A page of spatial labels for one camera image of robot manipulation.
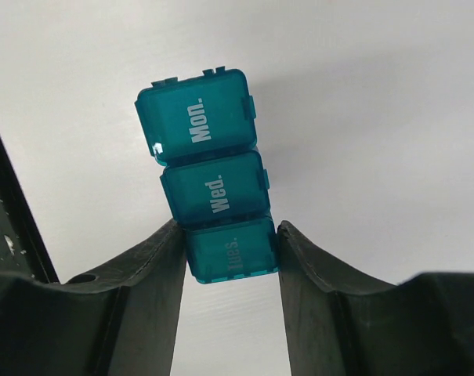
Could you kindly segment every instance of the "pill organizer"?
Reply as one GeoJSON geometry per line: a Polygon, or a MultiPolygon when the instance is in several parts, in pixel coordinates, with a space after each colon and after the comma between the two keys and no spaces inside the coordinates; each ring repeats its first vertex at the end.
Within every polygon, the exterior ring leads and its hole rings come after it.
{"type": "Polygon", "coordinates": [[[136,109],[151,155],[165,166],[161,184],[198,282],[278,271],[270,183],[244,73],[219,67],[156,81],[136,109]]]}

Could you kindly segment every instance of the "teal pill box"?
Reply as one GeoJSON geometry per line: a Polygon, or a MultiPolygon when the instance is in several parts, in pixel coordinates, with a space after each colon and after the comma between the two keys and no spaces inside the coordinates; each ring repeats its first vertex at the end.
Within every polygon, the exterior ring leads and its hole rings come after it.
{"type": "Polygon", "coordinates": [[[277,237],[268,216],[187,231],[186,244],[191,273],[202,284],[278,271],[277,237]]]}
{"type": "Polygon", "coordinates": [[[161,165],[184,165],[251,150],[255,108],[245,75],[224,67],[185,81],[168,78],[138,95],[147,144],[161,165]]]}
{"type": "Polygon", "coordinates": [[[162,186],[172,216],[184,228],[207,227],[226,219],[265,215],[270,188],[257,151],[167,167],[162,186]]]}

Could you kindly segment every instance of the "white speck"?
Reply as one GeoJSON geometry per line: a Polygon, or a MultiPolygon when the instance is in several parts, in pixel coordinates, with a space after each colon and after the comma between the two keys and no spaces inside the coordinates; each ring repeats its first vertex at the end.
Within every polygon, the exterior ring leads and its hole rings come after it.
{"type": "Polygon", "coordinates": [[[153,149],[153,154],[154,155],[159,155],[159,154],[162,154],[164,152],[163,147],[161,147],[161,143],[154,143],[153,146],[152,146],[152,149],[153,149]]]}
{"type": "Polygon", "coordinates": [[[9,246],[9,251],[14,256],[14,243],[12,242],[12,239],[7,237],[6,235],[3,236],[5,238],[5,241],[7,242],[7,245],[9,246]]]}

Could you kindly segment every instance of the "screw hole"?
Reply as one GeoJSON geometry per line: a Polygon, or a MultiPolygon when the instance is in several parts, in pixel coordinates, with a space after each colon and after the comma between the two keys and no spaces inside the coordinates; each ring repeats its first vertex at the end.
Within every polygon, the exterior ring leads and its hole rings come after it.
{"type": "Polygon", "coordinates": [[[95,274],[80,274],[79,276],[75,276],[71,278],[67,283],[68,284],[87,284],[88,282],[93,282],[97,279],[97,275],[95,274]]]}

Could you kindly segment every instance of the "black surface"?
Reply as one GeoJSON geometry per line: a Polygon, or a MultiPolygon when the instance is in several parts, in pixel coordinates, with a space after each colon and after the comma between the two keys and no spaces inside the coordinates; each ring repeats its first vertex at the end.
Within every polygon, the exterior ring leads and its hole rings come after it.
{"type": "Polygon", "coordinates": [[[0,138],[0,270],[57,282],[42,237],[0,138]]]}
{"type": "Polygon", "coordinates": [[[0,273],[0,376],[168,375],[186,259],[168,222],[67,285],[0,273]]]}
{"type": "Polygon", "coordinates": [[[293,376],[474,375],[474,274],[394,287],[279,229],[280,291],[293,376]]]}

